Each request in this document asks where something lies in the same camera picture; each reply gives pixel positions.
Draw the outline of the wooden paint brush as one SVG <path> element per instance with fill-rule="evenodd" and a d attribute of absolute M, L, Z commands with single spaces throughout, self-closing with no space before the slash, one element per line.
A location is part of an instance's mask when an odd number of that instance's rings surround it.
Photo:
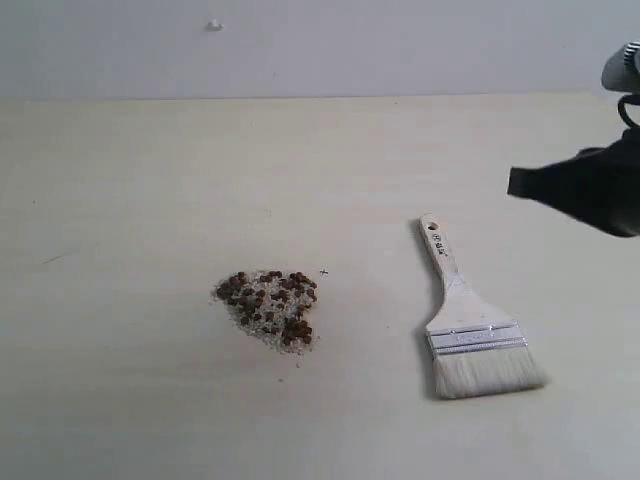
<path fill-rule="evenodd" d="M 517 321 L 463 278 L 441 222 L 427 214 L 419 224 L 443 288 L 442 304 L 425 327 L 435 393 L 454 400 L 546 386 L 549 377 Z"/>

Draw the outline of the pile of crumbs and pellets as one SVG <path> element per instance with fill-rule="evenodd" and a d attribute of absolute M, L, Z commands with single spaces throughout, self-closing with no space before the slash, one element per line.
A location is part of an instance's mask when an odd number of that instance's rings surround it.
<path fill-rule="evenodd" d="M 210 341 L 210 356 L 193 368 L 193 377 L 320 382 L 322 374 L 313 364 L 322 341 L 314 321 L 319 285 L 313 276 L 291 269 L 233 271 L 212 283 L 205 300 L 221 338 Z"/>

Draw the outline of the small white wall fixture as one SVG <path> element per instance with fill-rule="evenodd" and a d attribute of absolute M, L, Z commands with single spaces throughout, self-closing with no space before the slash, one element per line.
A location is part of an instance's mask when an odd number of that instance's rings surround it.
<path fill-rule="evenodd" d="M 208 32 L 219 32 L 223 29 L 224 29 L 224 24 L 218 21 L 217 19 L 212 19 L 205 25 L 205 30 Z"/>

